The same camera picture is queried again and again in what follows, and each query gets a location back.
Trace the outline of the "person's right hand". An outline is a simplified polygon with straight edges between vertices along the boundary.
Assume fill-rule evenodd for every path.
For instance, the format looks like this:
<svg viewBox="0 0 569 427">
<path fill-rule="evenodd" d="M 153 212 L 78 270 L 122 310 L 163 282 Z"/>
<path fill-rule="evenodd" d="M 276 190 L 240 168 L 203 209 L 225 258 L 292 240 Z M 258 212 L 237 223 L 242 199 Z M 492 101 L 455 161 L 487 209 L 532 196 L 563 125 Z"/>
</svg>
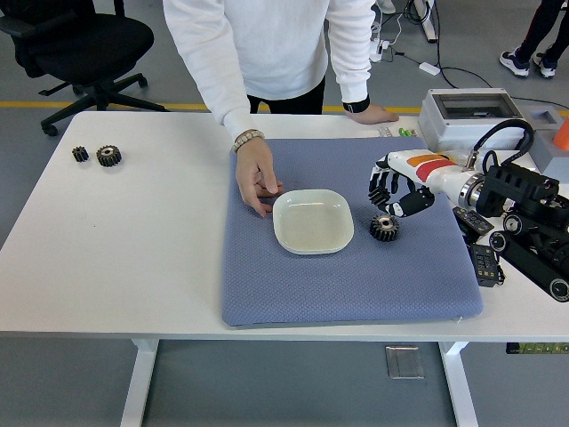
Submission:
<svg viewBox="0 0 569 427">
<path fill-rule="evenodd" d="M 262 138 L 254 137 L 237 150 L 236 182 L 244 203 L 261 217 L 272 211 L 261 199 L 284 192 L 273 169 L 272 152 Z"/>
</svg>

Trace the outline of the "person's left hand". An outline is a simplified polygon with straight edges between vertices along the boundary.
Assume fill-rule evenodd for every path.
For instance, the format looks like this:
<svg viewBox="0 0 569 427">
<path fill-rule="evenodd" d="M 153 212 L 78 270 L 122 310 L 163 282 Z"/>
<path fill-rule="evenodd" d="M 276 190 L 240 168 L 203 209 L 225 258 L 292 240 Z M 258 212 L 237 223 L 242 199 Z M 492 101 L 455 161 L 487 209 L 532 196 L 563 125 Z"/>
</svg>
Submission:
<svg viewBox="0 0 569 427">
<path fill-rule="evenodd" d="M 396 113 L 390 112 L 376 104 L 370 104 L 368 108 L 363 112 L 347 112 L 347 116 L 357 123 L 363 125 L 376 125 L 381 123 L 396 122 L 399 119 L 399 116 Z"/>
</svg>

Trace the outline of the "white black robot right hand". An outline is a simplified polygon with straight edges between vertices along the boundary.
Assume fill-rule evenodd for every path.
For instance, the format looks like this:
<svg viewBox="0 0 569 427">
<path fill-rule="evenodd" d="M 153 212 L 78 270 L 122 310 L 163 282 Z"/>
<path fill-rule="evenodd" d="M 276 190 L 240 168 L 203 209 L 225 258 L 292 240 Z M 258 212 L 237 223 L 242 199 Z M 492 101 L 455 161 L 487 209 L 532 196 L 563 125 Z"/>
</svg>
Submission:
<svg viewBox="0 0 569 427">
<path fill-rule="evenodd" d="M 444 193 L 457 206 L 473 209 L 484 177 L 425 149 L 390 152 L 375 163 L 369 185 L 373 205 L 407 217 L 433 205 Z"/>
</svg>

